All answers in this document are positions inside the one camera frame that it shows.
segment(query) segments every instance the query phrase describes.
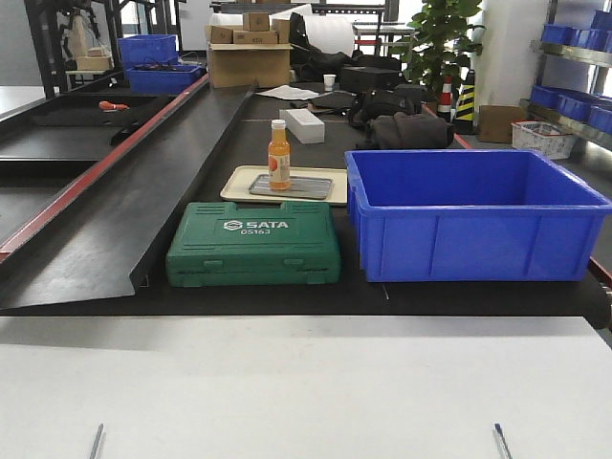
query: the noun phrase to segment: white cup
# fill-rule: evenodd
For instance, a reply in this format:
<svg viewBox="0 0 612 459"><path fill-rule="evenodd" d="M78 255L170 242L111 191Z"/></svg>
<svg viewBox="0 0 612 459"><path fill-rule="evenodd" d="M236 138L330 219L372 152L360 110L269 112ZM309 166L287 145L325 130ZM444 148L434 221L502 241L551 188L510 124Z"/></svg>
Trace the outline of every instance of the white cup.
<svg viewBox="0 0 612 459"><path fill-rule="evenodd" d="M334 74L325 74L323 76L323 83L325 84L325 92L329 93L334 90L334 82L336 81L336 76Z"/></svg>

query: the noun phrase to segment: sata logo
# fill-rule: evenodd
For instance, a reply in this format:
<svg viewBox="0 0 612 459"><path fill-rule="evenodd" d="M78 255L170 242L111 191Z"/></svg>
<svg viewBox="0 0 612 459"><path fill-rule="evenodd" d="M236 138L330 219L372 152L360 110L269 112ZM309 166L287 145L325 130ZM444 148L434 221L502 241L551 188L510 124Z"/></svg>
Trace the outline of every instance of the sata logo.
<svg viewBox="0 0 612 459"><path fill-rule="evenodd" d="M223 228L230 231L240 230L242 229L242 222L239 222L238 220L229 220L223 224Z"/></svg>
<svg viewBox="0 0 612 459"><path fill-rule="evenodd" d="M263 228L288 228L287 222L247 222L247 228L261 230Z"/></svg>
<svg viewBox="0 0 612 459"><path fill-rule="evenodd" d="M224 230L228 231L236 231L242 230L241 232L245 232L247 230L273 230L279 228L288 228L289 224L287 222L241 222L240 220L229 220L223 224Z"/></svg>

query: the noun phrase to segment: black case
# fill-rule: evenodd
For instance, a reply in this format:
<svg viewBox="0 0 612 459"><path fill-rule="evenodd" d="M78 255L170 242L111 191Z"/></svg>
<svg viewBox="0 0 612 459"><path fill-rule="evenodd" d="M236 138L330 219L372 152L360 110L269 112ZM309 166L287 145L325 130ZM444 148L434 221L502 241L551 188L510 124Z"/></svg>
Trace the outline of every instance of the black case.
<svg viewBox="0 0 612 459"><path fill-rule="evenodd" d="M343 67L340 71L340 90L362 93L368 89L393 89L403 82L397 70L375 67Z"/></svg>

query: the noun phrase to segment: green toolbox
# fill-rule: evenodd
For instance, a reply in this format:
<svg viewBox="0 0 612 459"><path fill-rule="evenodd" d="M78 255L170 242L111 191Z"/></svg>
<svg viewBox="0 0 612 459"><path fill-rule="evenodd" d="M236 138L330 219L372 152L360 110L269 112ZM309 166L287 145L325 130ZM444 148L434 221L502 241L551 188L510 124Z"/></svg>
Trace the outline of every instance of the green toolbox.
<svg viewBox="0 0 612 459"><path fill-rule="evenodd" d="M323 284L338 281L340 256L327 203L191 203L165 265L174 287Z"/></svg>

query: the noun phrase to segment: bottle label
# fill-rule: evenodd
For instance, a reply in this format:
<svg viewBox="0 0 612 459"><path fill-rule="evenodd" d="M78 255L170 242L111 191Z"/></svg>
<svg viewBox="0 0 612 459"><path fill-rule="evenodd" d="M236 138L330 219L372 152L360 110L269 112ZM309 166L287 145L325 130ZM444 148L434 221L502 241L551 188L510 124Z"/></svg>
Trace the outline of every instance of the bottle label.
<svg viewBox="0 0 612 459"><path fill-rule="evenodd" d="M289 182L289 155L268 155L268 169L270 170L270 182Z"/></svg>

